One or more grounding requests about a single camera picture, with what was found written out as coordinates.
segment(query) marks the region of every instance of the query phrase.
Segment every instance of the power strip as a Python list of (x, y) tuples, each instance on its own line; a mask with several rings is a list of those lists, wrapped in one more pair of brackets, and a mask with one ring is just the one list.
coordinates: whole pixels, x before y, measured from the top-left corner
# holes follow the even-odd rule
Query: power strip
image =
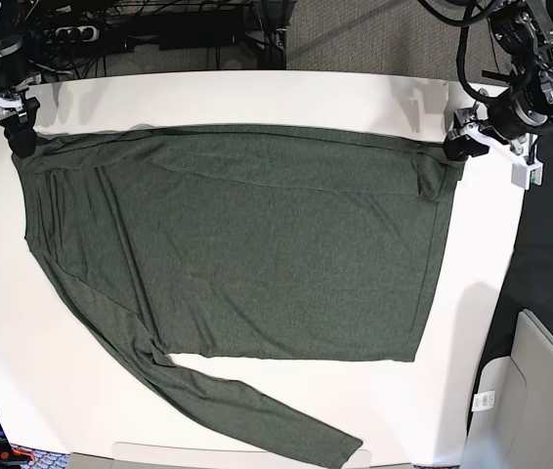
[(63, 26), (56, 29), (47, 29), (44, 33), (47, 44), (95, 42), (101, 36), (101, 32), (95, 26)]

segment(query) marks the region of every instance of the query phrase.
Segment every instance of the cable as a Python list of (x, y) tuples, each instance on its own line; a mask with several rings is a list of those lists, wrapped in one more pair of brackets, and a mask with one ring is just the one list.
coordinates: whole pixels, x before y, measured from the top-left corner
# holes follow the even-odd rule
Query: cable
[[(466, 7), (463, 18), (468, 19), (472, 16), (472, 12), (476, 7), (476, 2), (477, 0), (472, 0), (472, 3), (468, 7)], [(482, 95), (474, 88), (472, 88), (472, 86), (470, 86), (470, 83), (468, 82), (467, 76), (465, 75), (465, 56), (468, 49), (469, 33), (469, 26), (461, 28), (461, 34), (459, 35), (459, 48), (456, 51), (456, 72), (459, 77), (459, 83), (461, 83), (461, 87), (471, 98), (478, 101), (479, 103), (490, 105), (493, 103), (494, 99), (489, 96)]]
[(495, 44), (493, 42), (493, 33), (491, 32), (491, 26), (489, 26), (489, 43), (491, 44), (491, 53), (493, 54), (493, 61), (495, 62), (495, 69), (500, 73), (500, 65), (498, 64), (498, 57), (495, 54)]
[(77, 80), (81, 79), (81, 76), (79, 75), (79, 70), (77, 68), (77, 65), (74, 64), (74, 50), (72, 50), (72, 54), (70, 55), (70, 64), (72, 65), (72, 69), (74, 70), (74, 74), (77, 77)]
[(287, 11), (289, 10), (289, 0), (283, 0), (280, 4), (280, 27), (285, 28), (287, 26)]
[(35, 7), (37, 7), (39, 5), (39, 3), (41, 2), (42, 0), (35, 0), (35, 3), (33, 4), (33, 6), (31, 7), (31, 10), (29, 10), (26, 14), (26, 17), (24, 17), (24, 21), (26, 22), (29, 17), (31, 16), (31, 14), (33, 13), (33, 10), (35, 10)]
[[(150, 0), (144, 1), (144, 6), (150, 2)], [(103, 21), (105, 24), (107, 23), (107, 9), (103, 10)], [(104, 49), (104, 55), (103, 55), (103, 73), (105, 77), (107, 77), (107, 50)], [(96, 76), (99, 76), (99, 59), (97, 59), (97, 71), (95, 73)]]
[(102, 54), (100, 54), (99, 56), (97, 56), (94, 60), (90, 61), (86, 67), (85, 67), (85, 71), (83, 72), (83, 78), (87, 78), (88, 77), (88, 73), (90, 73), (90, 70), (92, 69), (92, 67), (97, 64), (99, 62), (100, 59), (102, 59), (103, 57), (105, 57), (107, 55), (107, 51), (104, 51)]
[(232, 1), (233, 0), (204, 0), (200, 2), (200, 5), (198, 5), (198, 11), (202, 12), (202, 7), (204, 7), (205, 5), (216, 5), (216, 8), (214, 8), (214, 10), (218, 10), (223, 5), (227, 5)]
[[(216, 4), (216, 3), (219, 3), (219, 2), (216, 2), (216, 0), (211, 0), (213, 4)], [(239, 0), (238, 3), (233, 3), (234, 0), (229, 0), (227, 2), (224, 2), (221, 6), (231, 6), (231, 7), (238, 7), (238, 8), (253, 8), (254, 5), (252, 3), (246, 3), (244, 2), (243, 0)], [(142, 3), (122, 3), (120, 5), (121, 7), (141, 7), (142, 6)], [(200, 3), (192, 3), (191, 0), (177, 0), (177, 1), (170, 1), (170, 2), (153, 2), (153, 1), (150, 1), (149, 2), (149, 7), (162, 7), (161, 9), (163, 10), (164, 8), (166, 7), (169, 7), (169, 6), (179, 6), (179, 7), (200, 7)], [(106, 10), (110, 10), (110, 9), (113, 9), (113, 10), (116, 10), (116, 13), (118, 13), (118, 15), (114, 15), (115, 17), (116, 16), (128, 16), (128, 15), (123, 15), (122, 13), (120, 13), (119, 11), (117, 11), (117, 6), (115, 5), (110, 5), (108, 7), (106, 7)], [(149, 16), (149, 15), (152, 15), (153, 13), (157, 13), (159, 10), (154, 10), (154, 11), (146, 11), (146, 14), (145, 16)]]
[(442, 15), (440, 12), (438, 12), (435, 8), (433, 8), (427, 0), (417, 0), (417, 2), (424, 7), (424, 9), (429, 12), (431, 15), (433, 15), (435, 18), (437, 18), (439, 21), (447, 24), (448, 26), (455, 26), (455, 27), (466, 27), (471, 26), (472, 24), (476, 24), (479, 21), (485, 20), (491, 13), (498, 8), (500, 5), (502, 5), (502, 2), (504, 0), (491, 0), (484, 9), (476, 14), (474, 17), (470, 13), (470, 15), (464, 15), (463, 20), (455, 20), (452, 18), (448, 18), (444, 15)]
[(257, 39), (256, 37), (249, 36), (248, 34), (244, 34), (244, 37), (246, 39), (250, 39), (251, 41), (255, 42), (256, 44), (259, 44), (260, 46), (274, 47), (275, 49), (280, 51), (280, 48), (277, 44), (271, 44), (270, 42), (261, 41), (261, 40)]
[[(264, 10), (264, 13), (266, 13), (266, 22), (268, 22), (268, 30), (272, 29), (270, 25), (270, 17), (268, 16), (268, 3), (266, 0), (261, 0), (261, 5)], [(261, 15), (259, 13), (258, 9), (255, 9), (255, 12), (257, 13), (257, 20), (259, 21), (259, 26), (261, 27), (261, 30), (264, 32), (264, 36), (268, 37), (268, 42), (270, 42), (270, 45), (272, 46), (270, 48), (270, 63), (273, 62), (273, 49), (277, 49), (280, 53), (280, 62), (283, 63), (283, 50), (275, 44), (275, 40), (273, 39), (273, 36), (271, 33), (268, 32), (266, 27), (264, 26), (263, 22), (261, 21)]]
[(141, 15), (142, 12), (144, 11), (144, 8), (146, 8), (148, 4), (149, 4), (149, 0), (144, 0), (144, 1), (142, 2), (142, 7), (140, 8), (140, 10), (138, 10), (138, 13), (136, 13), (135, 15), (133, 15), (132, 18), (137, 18), (139, 15)]
[(539, 136), (537, 136), (537, 138), (535, 138), (531, 142), (531, 146), (529, 147), (529, 158), (527, 160), (528, 164), (534, 164), (534, 161), (536, 160), (536, 157), (537, 157), (537, 141), (538, 140), (539, 140)]
[(173, 0), (172, 2), (168, 2), (166, 3), (165, 5), (162, 5), (160, 6), (159, 8), (153, 10), (152, 12), (149, 12), (149, 16), (150, 15), (154, 15), (155, 13), (158, 13), (160, 12), (161, 10), (163, 10), (164, 8), (168, 8), (168, 7), (172, 7), (178, 3), (181, 3), (181, 2), (185, 2), (186, 0)]
[(150, 45), (153, 45), (153, 46), (156, 46), (156, 45), (159, 44), (159, 42), (156, 39), (142, 39), (140, 37), (132, 36), (130, 34), (127, 34), (127, 37), (130, 38), (130, 39), (133, 39), (134, 41), (138, 41), (142, 44), (150, 44)]
[(34, 62), (34, 61), (29, 61), (29, 63), (33, 64), (33, 65), (35, 65), (38, 68), (41, 68), (43, 70), (50, 71), (52, 73), (58, 73), (60, 75), (74, 75), (74, 71), (72, 71), (72, 70), (61, 70), (59, 68), (52, 68), (51, 66), (47, 66), (47, 65), (44, 65), (44, 64), (39, 64), (38, 62)]

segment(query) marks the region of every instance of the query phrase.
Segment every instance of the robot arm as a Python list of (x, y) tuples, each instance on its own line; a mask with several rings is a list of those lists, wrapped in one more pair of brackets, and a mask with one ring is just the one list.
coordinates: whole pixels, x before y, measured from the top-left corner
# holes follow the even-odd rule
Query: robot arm
[(35, 151), (33, 125), (40, 104), (25, 94), (31, 84), (39, 82), (38, 75), (29, 74), (18, 0), (0, 0), (0, 126), (20, 157)]
[[(474, 5), (466, 9), (467, 17), (472, 10)], [(494, 11), (489, 23), (496, 41), (512, 58), (514, 73), (484, 73), (509, 85), (495, 98), (472, 89), (462, 69), (467, 29), (461, 31), (459, 80), (476, 104), (454, 114), (444, 149), (449, 159), (465, 161), (495, 148), (513, 161), (514, 184), (528, 189), (530, 184), (541, 184), (543, 168), (532, 138), (553, 132), (553, 22), (541, 0), (518, 0)], [(479, 104), (487, 107), (487, 119), (478, 118)]]
[[(457, 72), (464, 90), (476, 101), (474, 107), (455, 113), (444, 143), (447, 157), (464, 161), (495, 148), (514, 162), (514, 183), (526, 189), (530, 183), (540, 184), (542, 166), (531, 137), (553, 131), (553, 22), (542, 0), (490, 0), (475, 16), (476, 0), (447, 1), (465, 7), (463, 21), (437, 12), (435, 16), (461, 27)], [(427, 0), (418, 2), (429, 12), (434, 10)], [(39, 76), (28, 73), (21, 18), (18, 0), (0, 0), (0, 125), (14, 153), (26, 157), (35, 150), (33, 125), (39, 103), (25, 93), (29, 85), (39, 83)], [(485, 18), (515, 68), (508, 76), (486, 74), (508, 85), (497, 97), (472, 89), (465, 76), (468, 27)], [(487, 119), (479, 118), (478, 106), (487, 107)]]

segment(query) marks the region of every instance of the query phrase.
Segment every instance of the shirt sleeve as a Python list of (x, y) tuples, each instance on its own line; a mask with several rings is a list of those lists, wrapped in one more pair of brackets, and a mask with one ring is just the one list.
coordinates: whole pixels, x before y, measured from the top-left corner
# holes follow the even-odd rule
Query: shirt sleeve
[(240, 382), (175, 365), (139, 316), (31, 249), (66, 305), (130, 373), (191, 420), (258, 448), (331, 469), (362, 442)]

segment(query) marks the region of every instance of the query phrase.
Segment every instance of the white label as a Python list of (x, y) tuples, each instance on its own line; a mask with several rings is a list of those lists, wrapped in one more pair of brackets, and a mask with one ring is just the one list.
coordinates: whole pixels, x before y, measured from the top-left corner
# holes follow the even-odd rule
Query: white label
[(482, 412), (483, 410), (490, 410), (495, 404), (495, 391), (487, 391), (486, 393), (480, 393), (474, 396), (472, 402), (473, 412)]

